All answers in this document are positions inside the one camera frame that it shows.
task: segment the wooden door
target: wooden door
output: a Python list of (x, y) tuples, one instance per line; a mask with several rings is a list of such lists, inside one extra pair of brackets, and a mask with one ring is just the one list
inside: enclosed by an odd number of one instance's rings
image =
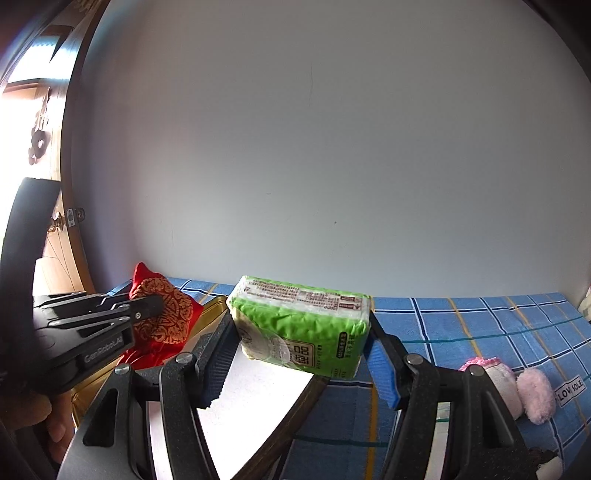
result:
[[(48, 27), (41, 35), (47, 40), (29, 47), (13, 72), (18, 69), (17, 78), (9, 79), (0, 98), (0, 239), (23, 177), (61, 182), (57, 221), (37, 261), (34, 295), (95, 291), (75, 215), (80, 206), (72, 189), (72, 129), (82, 65), (107, 4), (73, 2), (65, 17), (75, 25)], [(51, 56), (43, 58), (46, 51)], [(41, 133), (34, 137), (36, 131)]]

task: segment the gold pattern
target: gold pattern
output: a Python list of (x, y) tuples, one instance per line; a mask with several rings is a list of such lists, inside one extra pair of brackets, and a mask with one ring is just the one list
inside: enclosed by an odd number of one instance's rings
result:
[(143, 340), (158, 343), (184, 343), (189, 337), (189, 321), (193, 316), (191, 298), (174, 288), (166, 278), (146, 278), (130, 294), (129, 298), (160, 295), (164, 300), (164, 311), (158, 317), (142, 320), (134, 325), (136, 333)]

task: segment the blue foam pad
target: blue foam pad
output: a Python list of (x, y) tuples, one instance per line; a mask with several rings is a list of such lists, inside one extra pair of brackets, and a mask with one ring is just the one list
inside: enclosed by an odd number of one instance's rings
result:
[(378, 396), (388, 404), (388, 407), (396, 408), (400, 401), (396, 375), (381, 343), (375, 341), (370, 335), (365, 343), (363, 354), (374, 379), (375, 388), (378, 390)]

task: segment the pink plush slipper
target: pink plush slipper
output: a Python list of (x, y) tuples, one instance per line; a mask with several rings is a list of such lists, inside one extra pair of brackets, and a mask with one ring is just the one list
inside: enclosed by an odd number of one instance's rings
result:
[(536, 425), (548, 421), (556, 411), (554, 391), (548, 378), (537, 368), (526, 368), (517, 377), (517, 393), (525, 414)]

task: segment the white wall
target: white wall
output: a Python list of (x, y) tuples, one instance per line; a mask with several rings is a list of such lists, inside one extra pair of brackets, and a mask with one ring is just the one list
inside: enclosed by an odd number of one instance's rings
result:
[(384, 296), (589, 284), (591, 85), (518, 0), (112, 0), (74, 145), (98, 286), (144, 260)]

